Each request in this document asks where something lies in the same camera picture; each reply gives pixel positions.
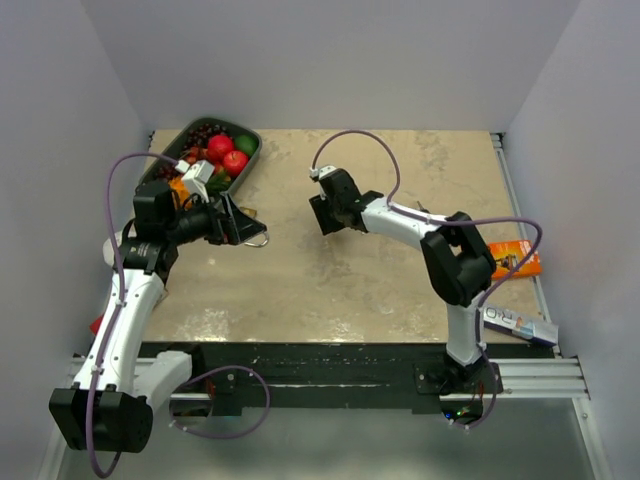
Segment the brass padlock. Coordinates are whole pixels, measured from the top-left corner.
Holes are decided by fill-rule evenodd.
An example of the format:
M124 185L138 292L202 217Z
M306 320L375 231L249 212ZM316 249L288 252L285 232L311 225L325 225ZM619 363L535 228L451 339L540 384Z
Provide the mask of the brass padlock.
M249 216L250 218L256 220L258 217L258 212L249 207L242 206L240 210ZM248 242L245 242L244 245L251 248L263 248L269 243L270 237L268 232L260 233L254 238L250 239Z

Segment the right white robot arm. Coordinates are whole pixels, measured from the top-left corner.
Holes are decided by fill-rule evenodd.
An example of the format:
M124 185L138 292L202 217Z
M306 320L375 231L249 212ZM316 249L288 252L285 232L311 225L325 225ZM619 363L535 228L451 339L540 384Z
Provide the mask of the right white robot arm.
M448 339L445 379L459 393L481 380L483 340L480 300L491 286L496 263L468 215L432 215L393 203L377 191L362 193L342 168L313 169L320 193L310 199L324 235L345 228L378 234L418 250L432 289L446 304Z

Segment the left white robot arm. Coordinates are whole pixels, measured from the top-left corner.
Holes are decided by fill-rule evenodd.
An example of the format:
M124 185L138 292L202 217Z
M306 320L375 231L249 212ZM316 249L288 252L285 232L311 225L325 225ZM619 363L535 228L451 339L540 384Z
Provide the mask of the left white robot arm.
M97 336L72 384L51 394L49 410L73 450L141 452L155 412L170 395L179 388L196 392L206 383L203 353L195 346L163 351L137 373L146 325L180 246L200 239L242 245L267 227L241 211L227 193L217 200L194 194L189 208L176 199L165 181L136 189L134 217L114 257L111 293Z

